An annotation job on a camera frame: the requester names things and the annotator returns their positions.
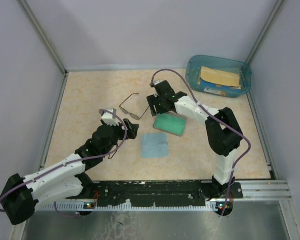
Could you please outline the blue cleaning cloth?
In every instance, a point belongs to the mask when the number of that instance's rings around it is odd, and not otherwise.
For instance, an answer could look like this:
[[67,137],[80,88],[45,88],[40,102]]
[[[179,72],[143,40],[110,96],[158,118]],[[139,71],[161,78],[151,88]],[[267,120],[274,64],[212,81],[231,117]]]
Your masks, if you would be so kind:
[[141,156],[145,159],[163,158],[169,155],[167,134],[144,133],[141,136]]

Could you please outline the grey glasses case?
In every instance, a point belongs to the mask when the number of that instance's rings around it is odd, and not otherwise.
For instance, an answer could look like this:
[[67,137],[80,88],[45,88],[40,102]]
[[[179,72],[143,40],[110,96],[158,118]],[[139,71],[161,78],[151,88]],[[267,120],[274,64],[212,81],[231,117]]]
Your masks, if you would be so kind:
[[155,118],[153,128],[174,136],[181,137],[185,131],[187,118],[177,114],[158,114]]

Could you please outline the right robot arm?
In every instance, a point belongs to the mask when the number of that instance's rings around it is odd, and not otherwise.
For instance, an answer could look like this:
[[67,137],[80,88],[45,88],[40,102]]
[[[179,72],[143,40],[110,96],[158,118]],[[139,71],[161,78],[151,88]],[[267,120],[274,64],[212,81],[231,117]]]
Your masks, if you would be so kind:
[[222,121],[240,134],[243,133],[232,109],[201,105],[186,93],[175,92],[166,80],[155,81],[150,86],[154,89],[154,94],[146,99],[153,116],[174,112],[206,127],[209,146],[216,154],[213,178],[217,182],[213,185],[213,192],[217,197],[225,198],[231,192],[231,170],[243,139],[229,128],[222,128],[219,123]]

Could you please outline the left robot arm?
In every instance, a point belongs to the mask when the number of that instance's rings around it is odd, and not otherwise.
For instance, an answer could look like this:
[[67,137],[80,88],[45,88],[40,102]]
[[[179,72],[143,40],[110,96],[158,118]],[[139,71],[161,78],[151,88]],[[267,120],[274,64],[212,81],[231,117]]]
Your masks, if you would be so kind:
[[94,183],[87,171],[112,158],[126,140],[137,137],[139,124],[124,119],[114,125],[102,125],[87,142],[61,162],[39,172],[12,175],[0,195],[0,212],[12,225],[19,225],[45,205],[65,199],[87,199]]

